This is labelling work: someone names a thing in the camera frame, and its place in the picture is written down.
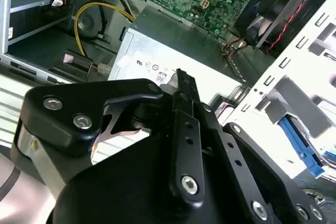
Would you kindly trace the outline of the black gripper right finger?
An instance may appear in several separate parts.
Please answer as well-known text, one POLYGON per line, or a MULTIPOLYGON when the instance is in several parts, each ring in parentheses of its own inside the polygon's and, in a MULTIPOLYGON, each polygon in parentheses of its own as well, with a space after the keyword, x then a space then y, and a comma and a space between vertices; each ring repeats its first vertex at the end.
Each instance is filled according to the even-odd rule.
POLYGON ((231 223, 328 223, 317 204, 237 124, 221 126, 200 101, 196 81, 187 87, 206 143, 227 172, 231 223))

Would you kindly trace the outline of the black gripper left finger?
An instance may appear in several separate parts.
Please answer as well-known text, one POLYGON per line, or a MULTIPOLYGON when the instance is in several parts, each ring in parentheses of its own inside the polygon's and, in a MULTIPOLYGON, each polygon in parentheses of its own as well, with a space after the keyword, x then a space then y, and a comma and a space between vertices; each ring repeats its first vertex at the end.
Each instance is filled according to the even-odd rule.
POLYGON ((167 127, 175 107, 193 106, 188 77, 177 69, 167 90, 148 79, 33 88, 15 144, 58 197, 76 175, 167 127))

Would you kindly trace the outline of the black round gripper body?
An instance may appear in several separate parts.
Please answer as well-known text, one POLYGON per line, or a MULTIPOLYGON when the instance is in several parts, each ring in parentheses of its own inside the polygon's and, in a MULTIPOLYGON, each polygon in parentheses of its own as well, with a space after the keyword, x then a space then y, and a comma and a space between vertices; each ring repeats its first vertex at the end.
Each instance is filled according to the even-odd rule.
POLYGON ((76 175, 53 223, 231 223, 227 172, 195 106, 175 107, 167 127, 76 175))

